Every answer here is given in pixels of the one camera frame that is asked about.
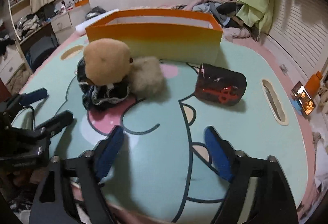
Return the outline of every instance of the blue gripper pad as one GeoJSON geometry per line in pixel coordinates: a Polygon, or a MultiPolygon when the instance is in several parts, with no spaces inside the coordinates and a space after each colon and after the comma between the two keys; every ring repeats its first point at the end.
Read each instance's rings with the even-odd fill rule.
{"type": "Polygon", "coordinates": [[[215,167],[219,172],[219,176],[228,182],[232,182],[233,174],[228,156],[225,154],[223,145],[220,141],[223,141],[220,136],[215,132],[213,127],[207,127],[205,129],[205,144],[212,156],[215,167]]]}
{"type": "Polygon", "coordinates": [[[110,168],[112,167],[117,153],[121,149],[124,142],[123,129],[120,126],[116,126],[108,139],[102,140],[95,151],[101,148],[102,152],[99,153],[99,157],[95,160],[95,173],[98,181],[108,175],[110,168]]]}
{"type": "Polygon", "coordinates": [[[45,88],[41,88],[31,93],[23,94],[19,103],[22,106],[28,106],[36,101],[46,98],[48,91],[45,88]]]}

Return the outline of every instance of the black pouch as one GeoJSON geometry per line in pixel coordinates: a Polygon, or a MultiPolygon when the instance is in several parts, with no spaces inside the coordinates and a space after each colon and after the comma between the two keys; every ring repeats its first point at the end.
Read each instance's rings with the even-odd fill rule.
{"type": "Polygon", "coordinates": [[[234,106],[244,95],[247,81],[244,74],[203,63],[195,88],[198,99],[234,106]]]}

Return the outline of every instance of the bottle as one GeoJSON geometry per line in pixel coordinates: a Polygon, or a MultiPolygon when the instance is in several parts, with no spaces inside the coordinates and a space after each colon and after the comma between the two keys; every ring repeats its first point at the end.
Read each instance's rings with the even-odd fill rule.
{"type": "Polygon", "coordinates": [[[62,1],[62,5],[60,7],[60,10],[61,10],[62,13],[66,12],[66,6],[65,6],[65,1],[64,0],[62,1]]]}
{"type": "Polygon", "coordinates": [[[322,74],[318,71],[316,74],[313,74],[306,85],[304,86],[311,98],[314,98],[320,88],[320,80],[322,79],[322,74]]]}

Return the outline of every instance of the green cloth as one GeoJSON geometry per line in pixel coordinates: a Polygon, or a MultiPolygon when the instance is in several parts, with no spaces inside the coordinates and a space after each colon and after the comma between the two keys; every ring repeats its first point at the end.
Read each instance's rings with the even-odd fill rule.
{"type": "Polygon", "coordinates": [[[249,27],[256,25],[260,32],[268,33],[272,25],[274,0],[239,0],[244,5],[237,16],[249,27]]]}

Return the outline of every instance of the orange box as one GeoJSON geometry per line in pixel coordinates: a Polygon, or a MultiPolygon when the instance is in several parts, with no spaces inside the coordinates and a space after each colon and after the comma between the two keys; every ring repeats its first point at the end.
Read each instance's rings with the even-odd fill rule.
{"type": "Polygon", "coordinates": [[[132,57],[215,64],[221,57],[221,25],[210,14],[175,9],[114,12],[86,28],[89,42],[113,38],[125,42],[132,57]]]}
{"type": "Polygon", "coordinates": [[[89,3],[89,0],[81,0],[81,1],[79,1],[77,3],[75,3],[75,7],[84,6],[84,5],[88,4],[88,3],[89,3]]]}

